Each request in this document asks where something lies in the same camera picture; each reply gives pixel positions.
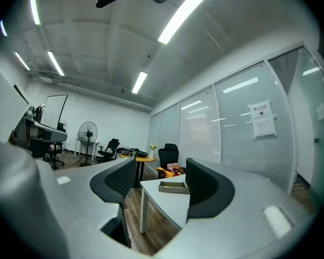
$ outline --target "ceiling light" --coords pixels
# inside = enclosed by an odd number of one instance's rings
[[[3,34],[4,36],[7,36],[7,33],[6,33],[5,28],[4,28],[4,24],[2,23],[2,20],[0,21],[0,28],[1,28],[2,34]]]
[[[185,110],[185,109],[187,109],[187,108],[189,108],[189,107],[191,107],[191,106],[194,106],[194,105],[197,105],[197,104],[200,104],[201,103],[201,101],[195,101],[194,103],[191,103],[191,104],[189,104],[189,105],[187,105],[187,106],[183,106],[183,107],[181,107],[180,109],[181,110]]]
[[[134,94],[137,94],[138,93],[138,91],[139,91],[141,85],[143,84],[146,76],[147,76],[147,73],[144,73],[144,72],[141,72],[139,74],[139,77],[138,77],[138,79],[136,81],[136,84],[134,85],[134,88],[132,90],[132,93],[134,93]]]
[[[26,63],[24,62],[24,60],[21,58],[21,56],[15,52],[17,58],[21,61],[21,63],[24,65],[24,67],[27,69],[27,70],[30,70],[30,68],[26,65]]]
[[[199,110],[203,110],[205,108],[208,108],[208,106],[205,106],[205,107],[201,107],[201,108],[198,108],[196,110],[192,110],[192,111],[189,111],[188,113],[192,113],[192,112],[196,112],[196,111],[199,111]]]
[[[65,74],[64,74],[63,71],[61,70],[61,68],[60,68],[60,66],[58,65],[58,63],[56,62],[56,59],[55,59],[53,53],[49,51],[49,52],[48,52],[48,56],[49,56],[50,59],[52,60],[54,66],[55,66],[56,70],[58,70],[59,74],[60,74],[61,76],[64,76]]]
[[[216,120],[212,120],[210,122],[216,122],[216,121],[221,121],[221,120],[225,120],[226,118],[221,118],[221,119],[216,119]]]
[[[35,21],[36,25],[39,25],[41,22],[39,21],[39,17],[38,17],[36,0],[30,0],[30,6],[31,6],[33,20]]]
[[[186,18],[203,0],[185,0],[163,30],[158,41],[167,44]]]
[[[224,90],[223,90],[223,93],[228,93],[228,92],[231,92],[231,91],[233,91],[233,90],[236,90],[236,89],[242,88],[242,87],[244,87],[244,86],[247,86],[247,85],[250,85],[250,84],[254,84],[254,83],[256,83],[257,81],[258,81],[258,78],[255,77],[255,78],[253,78],[253,79],[251,79],[251,80],[247,80],[247,81],[245,81],[245,82],[243,82],[243,83],[241,83],[241,84],[237,84],[237,85],[234,85],[234,86],[232,86],[232,87],[230,87],[230,88],[224,89]]]
[[[305,71],[302,75],[305,76],[305,75],[311,74],[313,72],[316,72],[318,70],[320,70],[320,68],[319,67],[315,67],[315,68],[312,68],[310,70]]]

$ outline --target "round table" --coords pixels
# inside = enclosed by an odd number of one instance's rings
[[[121,154],[119,157],[128,158],[127,155],[123,155],[123,154]],[[135,188],[139,187],[140,182],[143,179],[144,163],[145,162],[154,162],[156,160],[157,160],[157,158],[149,158],[149,157],[141,158],[139,156],[136,157],[136,178],[134,179],[134,187]]]

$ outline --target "wooden floor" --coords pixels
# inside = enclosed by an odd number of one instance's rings
[[[73,153],[64,151],[59,155],[65,165],[57,163],[58,169],[79,168],[79,164],[85,161],[85,156],[77,155],[73,157]],[[148,166],[144,168],[143,180],[157,179],[157,174]],[[312,199],[309,196],[309,189],[298,179],[293,186],[291,196],[302,204],[306,211],[310,214],[316,212]],[[132,188],[124,202],[124,214],[129,231],[132,249],[143,254],[154,255],[162,247],[164,247],[178,233],[172,223],[151,203],[148,202],[146,233],[141,234],[139,231],[140,221],[140,205],[141,205],[141,188]]]

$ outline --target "box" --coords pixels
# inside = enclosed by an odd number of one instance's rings
[[[190,189],[188,188],[186,181],[184,182],[161,181],[158,189],[160,192],[165,192],[165,193],[174,193],[174,194],[190,193]]]

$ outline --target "fan stand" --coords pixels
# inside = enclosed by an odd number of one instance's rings
[[[91,166],[92,164],[87,162],[87,150],[89,149],[89,141],[90,141],[90,137],[92,137],[92,132],[87,132],[86,133],[87,136],[87,145],[86,145],[86,155],[85,155],[85,162],[80,163],[79,165],[81,167],[85,167],[85,166]]]

